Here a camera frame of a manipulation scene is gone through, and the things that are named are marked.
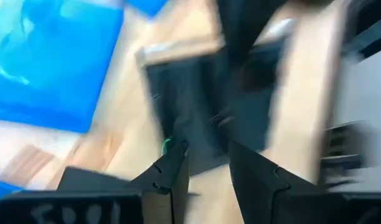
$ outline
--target blue tarp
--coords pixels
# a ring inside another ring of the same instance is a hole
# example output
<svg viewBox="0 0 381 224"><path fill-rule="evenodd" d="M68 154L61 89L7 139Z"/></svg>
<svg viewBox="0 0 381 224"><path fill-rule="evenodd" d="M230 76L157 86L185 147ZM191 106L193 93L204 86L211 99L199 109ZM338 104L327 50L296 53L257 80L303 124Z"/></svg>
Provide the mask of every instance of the blue tarp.
<svg viewBox="0 0 381 224"><path fill-rule="evenodd" d="M0 119L87 132L122 22L81 0L0 0Z"/></svg>
<svg viewBox="0 0 381 224"><path fill-rule="evenodd" d="M145 15L153 18L159 13L168 0L127 0L126 2Z"/></svg>
<svg viewBox="0 0 381 224"><path fill-rule="evenodd" d="M21 191L22 189L20 187L16 187L10 184L6 184L4 182L0 182L0 198L2 198L5 195L9 195L14 192Z"/></svg>

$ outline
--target wooden plank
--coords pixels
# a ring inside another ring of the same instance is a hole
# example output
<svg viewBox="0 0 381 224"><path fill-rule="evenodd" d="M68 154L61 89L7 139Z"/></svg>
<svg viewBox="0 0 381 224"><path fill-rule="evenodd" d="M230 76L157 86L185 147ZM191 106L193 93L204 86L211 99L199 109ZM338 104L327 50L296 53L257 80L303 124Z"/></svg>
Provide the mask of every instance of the wooden plank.
<svg viewBox="0 0 381 224"><path fill-rule="evenodd" d="M308 9L299 19L283 60L264 155L310 181L318 177L322 132L327 120L349 1Z"/></svg>
<svg viewBox="0 0 381 224"><path fill-rule="evenodd" d="M0 175L0 180L15 185L26 185L52 159L53 155L34 146L24 147Z"/></svg>

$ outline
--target green wire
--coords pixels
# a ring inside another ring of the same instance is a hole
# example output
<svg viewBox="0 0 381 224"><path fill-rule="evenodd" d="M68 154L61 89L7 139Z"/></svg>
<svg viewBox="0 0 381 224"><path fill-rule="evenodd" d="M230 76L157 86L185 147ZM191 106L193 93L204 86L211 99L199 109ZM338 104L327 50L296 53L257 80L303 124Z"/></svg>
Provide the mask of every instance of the green wire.
<svg viewBox="0 0 381 224"><path fill-rule="evenodd" d="M164 140L163 144L161 145L161 153L164 155L167 153L167 143L171 141L171 138L167 138Z"/></svg>

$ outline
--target wooden board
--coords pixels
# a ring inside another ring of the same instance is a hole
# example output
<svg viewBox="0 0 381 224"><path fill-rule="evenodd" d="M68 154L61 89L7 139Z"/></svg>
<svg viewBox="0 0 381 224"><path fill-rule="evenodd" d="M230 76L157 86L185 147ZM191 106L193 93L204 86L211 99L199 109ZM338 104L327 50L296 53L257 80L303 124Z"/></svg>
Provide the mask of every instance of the wooden board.
<svg viewBox="0 0 381 224"><path fill-rule="evenodd" d="M279 20L297 18L297 23L281 63L270 143L263 155L311 182L346 3L335 0L314 9L288 4L276 15ZM90 132L79 135L0 121L1 180L53 189L67 165L132 179L160 156L161 135L135 54L151 44L216 36L215 8L210 0L178 0L155 21L132 9L125 18ZM267 39L275 38L266 33ZM187 223L242 223L228 166L194 176L189 192L196 196L190 200Z"/></svg>

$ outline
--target white surface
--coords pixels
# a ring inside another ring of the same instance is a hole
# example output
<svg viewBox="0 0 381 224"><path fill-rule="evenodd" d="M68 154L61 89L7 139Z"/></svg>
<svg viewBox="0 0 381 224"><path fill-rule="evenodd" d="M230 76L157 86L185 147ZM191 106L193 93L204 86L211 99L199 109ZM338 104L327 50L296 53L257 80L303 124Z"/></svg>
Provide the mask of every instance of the white surface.
<svg viewBox="0 0 381 224"><path fill-rule="evenodd" d="M359 63L348 59L343 68L334 123L363 121L373 138L366 150L376 165L355 171L359 182L336 190L381 192L381 51Z"/></svg>

